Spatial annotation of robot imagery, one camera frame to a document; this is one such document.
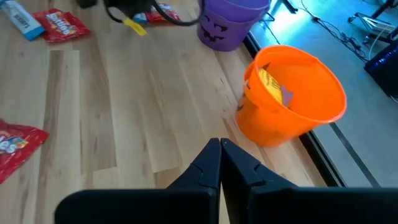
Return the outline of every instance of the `red candy bag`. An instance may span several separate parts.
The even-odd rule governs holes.
[[[0,119],[0,184],[18,169],[49,136],[43,130]]]
[[[46,30],[43,33],[46,42],[64,42],[90,33],[90,30],[70,12],[50,9],[44,12],[35,12],[33,17]]]
[[[177,20],[177,21],[181,21],[180,17],[178,16],[178,14],[176,12],[174,12],[174,10],[172,9],[171,6],[169,6],[168,4],[159,4],[160,8],[162,8],[162,10],[171,18]],[[163,17],[161,16],[156,9],[152,6],[152,9],[150,10],[150,12],[143,12],[143,13],[138,13],[133,17],[133,20],[135,22],[143,22],[143,23],[149,23],[152,25],[156,25],[156,24],[168,24],[169,22]]]

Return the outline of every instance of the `black cable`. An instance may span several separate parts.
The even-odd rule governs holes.
[[[200,15],[198,16],[198,18],[189,21],[189,22],[183,22],[183,21],[178,21],[175,20],[174,18],[171,18],[169,15],[167,15],[163,9],[158,5],[158,3],[156,2],[156,0],[153,0],[152,5],[155,7],[156,11],[163,16],[167,21],[171,22],[172,24],[175,24],[177,26],[192,26],[196,23],[198,23],[203,16],[205,15],[205,0],[201,0],[201,8],[200,8]]]
[[[165,18],[167,21],[169,21],[170,23],[175,24],[175,25],[177,25],[177,26],[192,26],[192,25],[198,23],[198,22],[203,18],[203,16],[205,15],[205,4],[206,4],[206,3],[205,3],[205,0],[201,0],[200,15],[198,16],[198,18],[196,18],[196,19],[194,19],[194,20],[192,20],[192,21],[189,21],[189,22],[183,22],[183,21],[178,21],[178,20],[176,20],[176,19],[170,17],[169,15],[167,15],[167,14],[163,11],[163,9],[159,6],[159,4],[156,2],[156,0],[152,0],[152,5],[153,5],[153,7],[156,9],[156,11],[157,11],[161,16],[163,16],[163,18]],[[111,12],[109,11],[109,8],[108,8],[108,7],[106,6],[106,4],[105,4],[105,0],[104,0],[104,5],[105,5],[105,11],[106,11],[106,13],[108,14],[108,16],[109,16],[113,21],[118,22],[118,23],[122,23],[122,22],[123,22],[122,20],[120,20],[120,19],[118,19],[118,18],[115,18],[115,17],[111,14]]]
[[[276,36],[275,36],[275,34],[273,33],[273,31],[271,30],[271,28],[269,28],[269,26],[267,25],[266,22],[265,22],[264,24],[265,24],[265,25],[267,26],[267,28],[269,29],[269,32],[271,32],[271,34],[274,36],[276,42],[280,45],[280,42],[279,42],[278,38],[276,38]]]
[[[368,61],[368,59],[366,59],[366,53],[361,50],[361,45],[358,43],[358,41],[354,38],[354,37],[347,37],[347,35],[343,32],[340,32],[340,30],[334,26],[333,24],[331,24],[328,21],[324,21],[322,19],[320,19],[318,16],[314,16],[309,10],[308,8],[304,5],[303,0],[301,0],[301,4],[303,5],[305,12],[307,12],[308,14],[311,15],[312,17],[312,21],[319,23],[323,28],[325,28],[334,38],[338,39],[347,49],[349,49],[350,51],[352,51],[362,62],[366,63]],[[334,28],[336,32],[334,32],[333,30],[331,30],[328,25],[331,26],[332,28]]]
[[[108,8],[108,7],[106,6],[106,4],[105,4],[105,0],[104,0],[104,6],[105,6],[105,11],[106,11],[107,15],[108,15],[113,21],[118,22],[118,23],[122,23],[122,22],[123,22],[121,19],[118,19],[118,18],[114,17],[114,16],[111,14],[111,12],[109,11],[109,8]]]

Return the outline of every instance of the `black equipment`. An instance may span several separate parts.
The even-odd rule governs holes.
[[[94,6],[97,3],[97,0],[76,0],[76,1],[79,4],[79,6],[82,7],[83,9]],[[177,26],[192,26],[198,23],[204,16],[204,11],[205,11],[205,0],[201,0],[201,9],[199,17],[189,22],[182,22],[175,20],[174,18],[171,18],[169,15],[167,15],[163,11],[163,9],[158,5],[156,0],[104,0],[104,5],[105,5],[105,11],[108,14],[108,16],[113,21],[118,23],[122,23],[122,20],[114,17],[110,13],[109,8],[115,7],[119,9],[121,12],[123,12],[123,14],[126,15],[128,18],[132,19],[138,13],[149,12],[153,6],[161,16],[163,16],[167,21]]]
[[[84,190],[56,224],[218,223],[220,183],[232,224],[398,223],[398,190],[297,187],[229,139],[210,139],[166,189]]]
[[[387,96],[398,97],[398,39],[366,62],[365,70]]]

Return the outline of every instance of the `orange plastic pail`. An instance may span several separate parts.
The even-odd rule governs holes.
[[[280,85],[293,92],[288,108],[261,82],[259,68],[265,65]],[[276,45],[260,50],[244,81],[236,121],[247,138],[262,146],[277,146],[320,124],[334,122],[346,110],[346,95],[334,74],[319,59],[294,47]]]

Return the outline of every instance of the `purple bucket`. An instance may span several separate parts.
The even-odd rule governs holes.
[[[232,22],[247,22],[268,11],[271,0],[207,0],[206,8]]]
[[[206,9],[204,18],[197,27],[199,39],[207,46],[218,51],[232,51],[238,48],[250,28],[264,16],[263,11],[248,22],[231,22],[217,13]]]

